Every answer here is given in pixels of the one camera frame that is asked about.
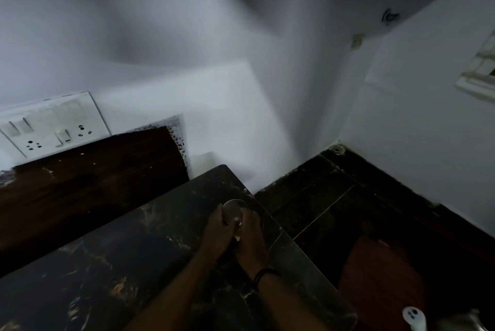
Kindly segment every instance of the wall outlet box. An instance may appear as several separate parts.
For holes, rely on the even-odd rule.
[[[89,92],[0,110],[0,131],[17,165],[110,136]]]

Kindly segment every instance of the wall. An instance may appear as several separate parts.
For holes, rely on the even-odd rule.
[[[383,11],[429,1],[0,0],[0,108],[90,91],[112,133],[183,113],[195,174],[226,163],[255,191],[339,130]]]
[[[495,105],[454,84],[495,27],[494,0],[436,0],[383,41],[339,139],[495,235]]]

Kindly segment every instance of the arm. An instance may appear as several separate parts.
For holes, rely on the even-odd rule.
[[[241,238],[236,249],[236,256],[241,267],[251,280],[265,267],[272,267],[269,263],[263,233],[256,212],[243,210]],[[265,274],[259,284],[261,298],[280,331],[329,331],[283,281],[282,278]]]
[[[224,226],[222,205],[211,214],[201,247],[186,267],[152,302],[127,324],[124,331],[181,329],[201,279],[229,246],[236,224]]]

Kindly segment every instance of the person's left hand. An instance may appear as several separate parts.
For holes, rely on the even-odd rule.
[[[225,252],[232,240],[238,222],[232,222],[230,225],[224,225],[222,222],[222,205],[218,205],[213,214],[208,219],[207,227],[204,230],[201,247],[198,251],[209,260],[210,264]]]

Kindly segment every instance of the person's right hand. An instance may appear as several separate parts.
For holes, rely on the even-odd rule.
[[[259,215],[248,209],[241,209],[241,212],[243,213],[243,222],[235,253],[240,266],[253,280],[259,270],[272,266],[268,259]]]

